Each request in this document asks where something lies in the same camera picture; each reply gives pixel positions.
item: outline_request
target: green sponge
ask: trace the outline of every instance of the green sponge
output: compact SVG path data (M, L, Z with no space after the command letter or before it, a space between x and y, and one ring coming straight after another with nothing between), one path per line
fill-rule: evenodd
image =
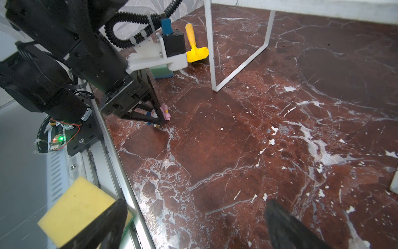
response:
M170 71L167 67L167 64L163 64L160 66L150 67L149 70L152 73L152 76L157 78L170 78L174 76L173 71Z

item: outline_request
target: sponge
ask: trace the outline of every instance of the sponge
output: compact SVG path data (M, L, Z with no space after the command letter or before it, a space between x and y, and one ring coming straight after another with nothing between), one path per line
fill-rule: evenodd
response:
M114 202L115 199L111 196L85 178L79 177L37 224L59 248ZM127 212L125 226L132 218L131 213Z
M167 67L167 64L150 67L149 70L152 73L152 76L154 79L170 78L170 77L174 76L174 72L169 70L169 68Z

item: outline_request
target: red marble floor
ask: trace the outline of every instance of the red marble floor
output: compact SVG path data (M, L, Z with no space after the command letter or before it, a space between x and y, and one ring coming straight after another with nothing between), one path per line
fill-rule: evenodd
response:
M204 15L173 26L205 46ZM268 16L213 5L218 82ZM271 248L269 199L334 248L398 248L397 26L277 12L269 48L218 93L208 65L153 81L160 129L107 117L158 248Z

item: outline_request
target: blue connector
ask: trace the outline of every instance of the blue connector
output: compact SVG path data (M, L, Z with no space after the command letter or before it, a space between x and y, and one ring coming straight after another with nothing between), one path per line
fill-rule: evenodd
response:
M169 35L173 33L172 22L170 18L160 20L160 24L162 26L162 31L164 35Z

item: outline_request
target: white metal stand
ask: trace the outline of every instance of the white metal stand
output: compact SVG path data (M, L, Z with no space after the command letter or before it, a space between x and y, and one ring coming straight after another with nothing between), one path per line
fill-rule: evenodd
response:
M211 88L215 92L218 92L232 78L234 78L243 68L245 68L254 58L256 58L262 51L264 51L268 47L269 39L271 37L272 25L275 18L275 11L271 10L271 13L269 14L269 20L268 20L267 32L265 33L264 44L218 85L216 83L216 70L214 66L213 22L211 19L211 0L205 0L205 17L206 17L206 31L207 31L207 46L209 47Z

